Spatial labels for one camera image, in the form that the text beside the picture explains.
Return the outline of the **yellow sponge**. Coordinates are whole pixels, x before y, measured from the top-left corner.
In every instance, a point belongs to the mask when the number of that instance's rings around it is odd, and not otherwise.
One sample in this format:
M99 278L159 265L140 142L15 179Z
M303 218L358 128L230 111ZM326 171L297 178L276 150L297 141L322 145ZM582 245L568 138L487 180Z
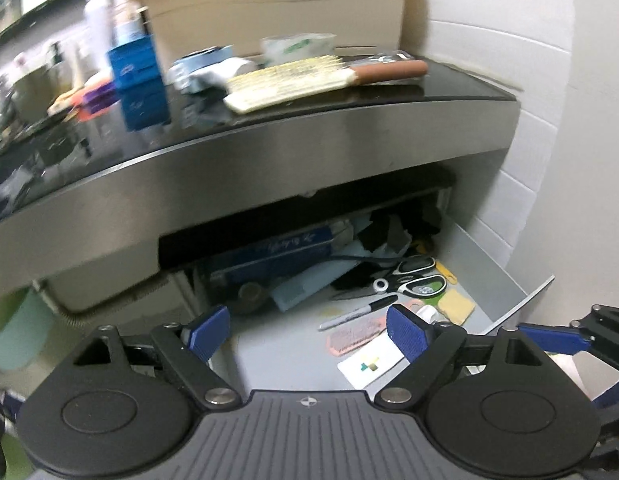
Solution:
M467 322L467 319L475 309L474 301L462 295L456 289L448 289L447 292L439 299L437 309L445 318L448 318L451 323L462 326Z

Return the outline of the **black marker pen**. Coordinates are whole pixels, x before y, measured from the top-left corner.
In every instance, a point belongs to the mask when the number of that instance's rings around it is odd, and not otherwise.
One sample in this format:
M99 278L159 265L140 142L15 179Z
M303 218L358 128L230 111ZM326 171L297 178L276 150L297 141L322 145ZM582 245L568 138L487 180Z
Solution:
M398 300L397 295L389 295L378 300L372 301L371 304L365 304L364 306L352 310L351 312L347 312L336 318L331 318L331 320L321 323L318 326L319 332L324 332L325 330L331 330L331 328L340 326L342 324L351 322L352 320L356 320L356 318L361 318L369 313L381 310L385 307L390 307L391 304L394 304Z

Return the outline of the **blue rectangular carton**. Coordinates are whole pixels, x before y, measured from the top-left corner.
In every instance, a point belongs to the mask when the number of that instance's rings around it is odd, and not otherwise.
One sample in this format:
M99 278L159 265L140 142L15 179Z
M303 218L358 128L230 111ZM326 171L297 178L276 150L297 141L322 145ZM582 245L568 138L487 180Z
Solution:
M212 260L206 274L210 282L219 287L262 283L303 270L330 256L334 242L335 232L331 226L270 238L220 254Z

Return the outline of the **teal plastic basin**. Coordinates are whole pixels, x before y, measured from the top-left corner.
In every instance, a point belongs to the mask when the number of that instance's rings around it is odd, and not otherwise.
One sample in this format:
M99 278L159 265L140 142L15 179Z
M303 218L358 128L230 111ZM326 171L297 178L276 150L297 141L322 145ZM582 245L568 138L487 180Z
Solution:
M0 370L26 366L44 348L54 315L31 288L0 298Z

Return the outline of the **steel edged black countertop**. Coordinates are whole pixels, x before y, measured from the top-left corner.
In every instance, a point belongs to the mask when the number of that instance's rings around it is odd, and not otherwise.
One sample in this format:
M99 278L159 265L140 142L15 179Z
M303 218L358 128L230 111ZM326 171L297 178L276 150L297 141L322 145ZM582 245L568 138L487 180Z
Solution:
M156 125L114 104L0 150L0 295L189 226L278 200L509 148L520 105L432 64L245 116L168 91Z

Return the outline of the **purple box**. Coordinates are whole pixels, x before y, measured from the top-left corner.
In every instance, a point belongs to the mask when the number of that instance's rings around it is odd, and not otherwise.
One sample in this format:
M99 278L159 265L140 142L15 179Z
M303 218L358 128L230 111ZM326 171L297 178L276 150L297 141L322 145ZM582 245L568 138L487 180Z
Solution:
M99 87L94 87L85 92L80 103L82 114L90 117L109 108L118 101L115 84L113 81L104 82Z

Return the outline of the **blue cartoon box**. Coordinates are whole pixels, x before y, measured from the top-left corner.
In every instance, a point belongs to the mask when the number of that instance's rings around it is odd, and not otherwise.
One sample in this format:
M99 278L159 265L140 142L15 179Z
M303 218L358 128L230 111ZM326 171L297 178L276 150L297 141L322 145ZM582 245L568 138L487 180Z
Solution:
M116 93L126 127L142 130L170 123L167 94L151 36L108 51Z

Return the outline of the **white wipes packet green print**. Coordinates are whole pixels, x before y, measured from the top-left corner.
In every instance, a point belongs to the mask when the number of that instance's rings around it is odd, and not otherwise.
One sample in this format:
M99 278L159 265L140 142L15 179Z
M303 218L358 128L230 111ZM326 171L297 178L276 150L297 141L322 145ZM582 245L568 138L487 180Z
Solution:
M301 32L292 36L274 36L260 40L262 64L280 65L288 62L331 55L335 48L333 34Z

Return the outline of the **grey metal mug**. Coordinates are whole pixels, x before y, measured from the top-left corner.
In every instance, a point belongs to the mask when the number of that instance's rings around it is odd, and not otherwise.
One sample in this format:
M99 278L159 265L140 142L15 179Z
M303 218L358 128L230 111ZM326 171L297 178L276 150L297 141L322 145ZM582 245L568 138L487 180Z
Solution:
M48 108L63 93L73 88L72 76L55 68L40 66L14 82L11 101L16 116L32 125L48 116Z

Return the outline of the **white plastic bottle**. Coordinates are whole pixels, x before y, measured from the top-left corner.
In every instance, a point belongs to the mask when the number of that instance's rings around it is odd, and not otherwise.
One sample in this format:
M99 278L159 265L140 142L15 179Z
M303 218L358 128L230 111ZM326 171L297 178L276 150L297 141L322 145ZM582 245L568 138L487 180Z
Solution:
M93 61L99 72L110 73L108 51L112 49L110 0L86 0L85 18Z

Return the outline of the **beige plastic storage tub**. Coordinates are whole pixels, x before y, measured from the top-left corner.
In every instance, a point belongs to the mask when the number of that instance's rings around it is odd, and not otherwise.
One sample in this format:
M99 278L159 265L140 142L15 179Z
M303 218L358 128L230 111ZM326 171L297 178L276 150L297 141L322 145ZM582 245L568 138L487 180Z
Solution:
M132 0L149 12L158 62L209 47L254 56L266 37L323 32L344 55L398 47L406 0Z

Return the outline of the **black handled scissors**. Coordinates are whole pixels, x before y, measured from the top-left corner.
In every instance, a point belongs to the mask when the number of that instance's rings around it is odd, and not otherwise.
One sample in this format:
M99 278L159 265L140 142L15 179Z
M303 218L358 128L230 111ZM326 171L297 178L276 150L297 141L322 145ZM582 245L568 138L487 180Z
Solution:
M370 285L346 292L338 292L334 300L349 300L383 295L404 295L415 299L431 299L443 294L447 280L435 273L437 261L431 256L414 256L396 266L383 278L376 278Z

